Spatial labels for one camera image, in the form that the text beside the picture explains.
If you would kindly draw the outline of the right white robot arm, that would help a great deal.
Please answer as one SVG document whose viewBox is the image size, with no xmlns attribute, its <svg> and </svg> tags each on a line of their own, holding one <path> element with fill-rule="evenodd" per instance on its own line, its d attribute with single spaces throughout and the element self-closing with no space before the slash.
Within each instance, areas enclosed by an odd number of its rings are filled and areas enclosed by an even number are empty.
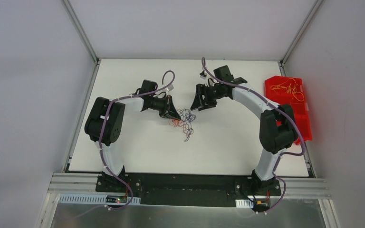
<svg viewBox="0 0 365 228">
<path fill-rule="evenodd" d="M 203 64 L 200 76 L 215 82 L 212 85 L 196 85 L 195 97 L 190 107 L 192 111 L 214 108 L 219 99 L 228 97 L 258 117 L 262 152 L 256 168 L 252 171 L 250 186 L 254 193 L 264 194 L 275 180 L 274 174 L 280 155 L 300 136 L 292 107 L 273 102 L 256 92 L 245 79 L 235 78 L 227 65 L 210 72 Z"/>
</svg>

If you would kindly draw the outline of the controller board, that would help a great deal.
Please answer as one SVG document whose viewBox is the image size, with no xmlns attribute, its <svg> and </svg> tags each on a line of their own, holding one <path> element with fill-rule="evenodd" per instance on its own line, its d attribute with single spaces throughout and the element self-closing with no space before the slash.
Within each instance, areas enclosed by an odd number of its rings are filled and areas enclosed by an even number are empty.
<svg viewBox="0 0 365 228">
<path fill-rule="evenodd" d="M 127 196 L 117 196 L 117 195 L 107 195 L 106 203 L 107 204 L 125 204 L 128 202 Z"/>
<path fill-rule="evenodd" d="M 263 203 L 261 201 L 257 201 L 253 204 L 252 210 L 255 212 L 265 212 L 270 209 L 268 203 Z"/>
</svg>

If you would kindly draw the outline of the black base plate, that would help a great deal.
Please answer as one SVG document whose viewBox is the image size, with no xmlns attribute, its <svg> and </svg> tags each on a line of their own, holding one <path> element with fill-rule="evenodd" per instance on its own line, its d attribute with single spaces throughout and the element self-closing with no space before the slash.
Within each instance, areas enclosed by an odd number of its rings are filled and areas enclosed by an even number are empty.
<svg viewBox="0 0 365 228">
<path fill-rule="evenodd" d="M 237 200 L 281 196 L 282 186 L 273 178 L 255 180 L 250 175 L 155 174 L 122 172 L 115 178 L 104 172 L 97 192 L 133 196 L 144 205 L 234 207 Z"/>
</svg>

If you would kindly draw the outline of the aluminium frame rail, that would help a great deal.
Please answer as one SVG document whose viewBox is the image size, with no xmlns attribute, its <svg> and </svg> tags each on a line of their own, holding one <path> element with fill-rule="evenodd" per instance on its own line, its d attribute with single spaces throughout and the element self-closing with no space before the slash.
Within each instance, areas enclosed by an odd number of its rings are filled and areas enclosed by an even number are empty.
<svg viewBox="0 0 365 228">
<path fill-rule="evenodd" d="M 48 186 L 48 193 L 97 194 L 98 174 L 54 173 Z M 284 199 L 332 199 L 325 179 L 283 177 L 286 183 Z"/>
</svg>

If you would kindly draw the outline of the left controller board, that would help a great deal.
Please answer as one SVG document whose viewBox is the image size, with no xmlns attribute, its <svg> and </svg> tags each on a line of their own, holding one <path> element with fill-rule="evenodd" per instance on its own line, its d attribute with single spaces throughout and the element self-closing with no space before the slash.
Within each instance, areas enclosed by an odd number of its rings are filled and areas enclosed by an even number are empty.
<svg viewBox="0 0 365 228">
<path fill-rule="evenodd" d="M 106 203 L 107 204 L 125 204 L 128 202 L 127 196 L 117 196 L 117 195 L 107 195 Z"/>
</svg>

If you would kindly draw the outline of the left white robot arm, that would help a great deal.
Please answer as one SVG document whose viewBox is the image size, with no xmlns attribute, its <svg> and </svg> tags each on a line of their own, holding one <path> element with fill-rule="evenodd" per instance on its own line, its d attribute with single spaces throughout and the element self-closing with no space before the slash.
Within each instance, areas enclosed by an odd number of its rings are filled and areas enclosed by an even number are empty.
<svg viewBox="0 0 365 228">
<path fill-rule="evenodd" d="M 99 150 L 103 173 L 110 176 L 107 184 L 114 192 L 121 192 L 127 186 L 126 179 L 120 176 L 124 164 L 114 152 L 115 142 L 121 134 L 124 115 L 153 109 L 159 112 L 161 118 L 181 120 L 172 96 L 158 97 L 156 92 L 157 83 L 144 80 L 135 93 L 116 101 L 98 97 L 88 115 L 84 131 Z"/>
</svg>

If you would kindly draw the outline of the right controller board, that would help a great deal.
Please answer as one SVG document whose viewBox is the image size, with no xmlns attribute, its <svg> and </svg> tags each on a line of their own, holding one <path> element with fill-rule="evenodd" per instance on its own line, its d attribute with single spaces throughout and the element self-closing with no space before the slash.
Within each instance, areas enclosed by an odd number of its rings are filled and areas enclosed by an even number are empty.
<svg viewBox="0 0 365 228">
<path fill-rule="evenodd" d="M 263 203 L 261 201 L 257 201 L 253 204 L 252 210 L 255 212 L 265 212 L 270 209 L 268 203 Z"/>
</svg>

